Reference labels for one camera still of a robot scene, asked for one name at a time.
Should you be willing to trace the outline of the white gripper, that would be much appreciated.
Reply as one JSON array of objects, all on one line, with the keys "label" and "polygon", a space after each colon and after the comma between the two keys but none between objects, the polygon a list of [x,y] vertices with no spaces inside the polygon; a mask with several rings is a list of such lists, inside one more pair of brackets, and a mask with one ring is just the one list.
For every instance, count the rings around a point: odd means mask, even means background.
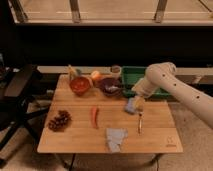
[{"label": "white gripper", "polygon": [[144,98],[151,97],[156,90],[157,86],[151,83],[146,77],[137,81],[137,83],[132,87],[132,91],[139,95],[135,97],[134,101],[134,107],[137,112],[142,112],[144,110]]}]

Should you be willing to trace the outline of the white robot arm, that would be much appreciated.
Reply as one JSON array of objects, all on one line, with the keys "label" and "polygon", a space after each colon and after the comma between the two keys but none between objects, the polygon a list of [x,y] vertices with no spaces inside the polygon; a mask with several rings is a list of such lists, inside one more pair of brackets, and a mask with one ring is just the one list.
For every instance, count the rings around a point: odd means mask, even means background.
[{"label": "white robot arm", "polygon": [[149,98],[162,88],[213,129],[213,97],[180,81],[175,73],[176,66],[171,62],[151,64],[132,90],[143,98]]}]

